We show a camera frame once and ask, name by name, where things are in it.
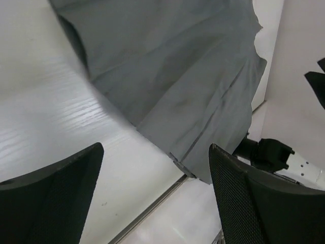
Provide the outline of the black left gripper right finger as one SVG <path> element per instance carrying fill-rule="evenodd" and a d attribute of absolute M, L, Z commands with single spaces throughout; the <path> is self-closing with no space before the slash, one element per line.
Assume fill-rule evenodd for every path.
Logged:
<path fill-rule="evenodd" d="M 256 169 L 211 144 L 225 243 L 324 243 L 324 191 Z"/>

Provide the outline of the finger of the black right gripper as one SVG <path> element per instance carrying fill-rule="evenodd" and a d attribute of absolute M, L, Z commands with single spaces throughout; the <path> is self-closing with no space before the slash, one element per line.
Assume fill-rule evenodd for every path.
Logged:
<path fill-rule="evenodd" d="M 325 74 L 311 71 L 306 73 L 305 77 L 312 87 L 321 106 L 325 109 Z"/>
<path fill-rule="evenodd" d="M 322 58 L 317 62 L 317 64 L 320 66 L 320 68 L 325 72 L 325 58 Z"/>

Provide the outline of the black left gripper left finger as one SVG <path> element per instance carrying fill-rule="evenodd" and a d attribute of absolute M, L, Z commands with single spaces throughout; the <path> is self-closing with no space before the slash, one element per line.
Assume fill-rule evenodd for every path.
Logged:
<path fill-rule="evenodd" d="M 1 182 L 1 243 L 79 243 L 103 157 L 97 142 Z"/>

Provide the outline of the grey pleated skirt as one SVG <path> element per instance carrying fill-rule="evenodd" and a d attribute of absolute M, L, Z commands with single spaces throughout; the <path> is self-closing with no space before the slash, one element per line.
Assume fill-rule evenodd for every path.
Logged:
<path fill-rule="evenodd" d="M 252 1 L 51 1 L 89 82 L 188 176 L 251 125 L 266 60 Z"/>

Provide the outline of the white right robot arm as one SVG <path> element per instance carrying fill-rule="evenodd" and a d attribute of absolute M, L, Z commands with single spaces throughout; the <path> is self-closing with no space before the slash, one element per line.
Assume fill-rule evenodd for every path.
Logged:
<path fill-rule="evenodd" d="M 266 138 L 257 142 L 245 137 L 233 155 L 248 160 L 259 170 L 324 190 L 324 168 L 308 162 L 290 146 L 276 139 Z"/>

